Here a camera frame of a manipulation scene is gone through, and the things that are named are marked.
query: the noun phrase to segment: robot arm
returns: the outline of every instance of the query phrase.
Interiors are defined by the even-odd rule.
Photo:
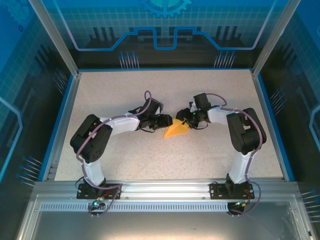
[[[179,111],[176,118],[188,124],[191,129],[199,129],[198,125],[202,121],[228,126],[231,142],[237,153],[226,180],[234,189],[235,185],[246,182],[246,168],[252,152],[259,146],[259,133],[244,114],[218,105],[211,106],[205,93],[196,95],[193,98],[194,100],[189,103],[189,108]],[[243,111],[250,115],[259,126],[262,133],[262,143],[264,144],[267,136],[255,110],[247,108]]]
[[[170,115],[161,114],[163,104],[155,99],[151,99],[150,105],[147,110],[138,116],[132,116],[142,112],[147,105],[149,99],[141,107],[129,111],[126,117],[111,119],[103,125],[95,135],[89,140],[81,151],[80,158],[82,158],[84,171],[95,186],[103,186],[105,184],[105,177],[102,173],[100,157],[105,151],[109,138],[129,131],[136,131],[149,127],[153,130],[168,127],[172,125],[172,118]],[[99,118],[93,114],[86,117],[79,129],[76,131],[70,141],[75,153],[83,145],[90,133],[102,122],[108,118]]]

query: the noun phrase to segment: white tabletop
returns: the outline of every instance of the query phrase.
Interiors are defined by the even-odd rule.
[[[145,103],[144,92],[164,104],[163,114],[189,106],[193,96],[216,93],[229,108],[254,108],[267,135],[256,154],[250,177],[282,177],[266,120],[249,70],[110,71],[82,74],[56,173],[56,181],[83,176],[70,139],[87,115],[114,117]],[[222,102],[208,96],[211,105]],[[141,130],[110,138],[101,157],[107,180],[169,180],[225,178],[235,150],[227,126],[209,123],[204,130],[163,139],[165,128],[155,133]]]

